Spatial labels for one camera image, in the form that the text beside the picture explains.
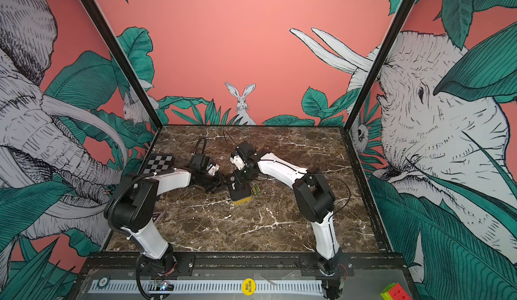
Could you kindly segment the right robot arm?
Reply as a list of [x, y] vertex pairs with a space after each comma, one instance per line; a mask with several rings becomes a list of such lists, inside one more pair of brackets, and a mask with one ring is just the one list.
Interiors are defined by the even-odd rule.
[[333, 224], [335, 195], [319, 169], [295, 166], [266, 150], [250, 155], [235, 151], [230, 162], [236, 167], [228, 178], [228, 191], [234, 204], [251, 199], [250, 183], [260, 174], [274, 177], [293, 190], [301, 215], [311, 222], [316, 253], [325, 261], [338, 255], [340, 245]]

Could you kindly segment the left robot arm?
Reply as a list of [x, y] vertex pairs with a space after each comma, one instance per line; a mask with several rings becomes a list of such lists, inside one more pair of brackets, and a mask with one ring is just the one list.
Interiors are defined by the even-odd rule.
[[145, 257], [161, 260], [172, 247], [161, 236], [152, 220], [157, 197], [189, 186], [200, 186], [206, 192], [212, 192], [224, 183], [224, 175], [220, 171], [203, 173], [174, 168], [127, 176], [107, 204], [104, 217], [113, 231], [131, 240]]

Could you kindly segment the yellow alarm clock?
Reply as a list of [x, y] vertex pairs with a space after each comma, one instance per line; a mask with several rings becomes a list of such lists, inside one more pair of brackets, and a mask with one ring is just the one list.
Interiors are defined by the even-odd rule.
[[233, 205], [239, 205], [252, 200], [252, 191], [250, 184], [231, 183], [228, 185], [228, 192]]

